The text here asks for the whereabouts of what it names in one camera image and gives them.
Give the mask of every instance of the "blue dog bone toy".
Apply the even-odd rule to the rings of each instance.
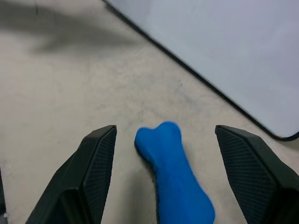
[[[135,145],[156,174],[160,224],[212,224],[213,205],[192,173],[177,124],[140,128]]]

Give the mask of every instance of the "gray floor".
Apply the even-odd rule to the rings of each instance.
[[[298,141],[270,139],[100,0],[0,1],[0,68],[0,164],[11,224],[26,221],[82,138],[109,124],[118,135],[104,224],[156,223],[154,186],[134,149],[141,126],[180,125],[215,223],[246,223],[215,125],[260,135],[299,173]]]

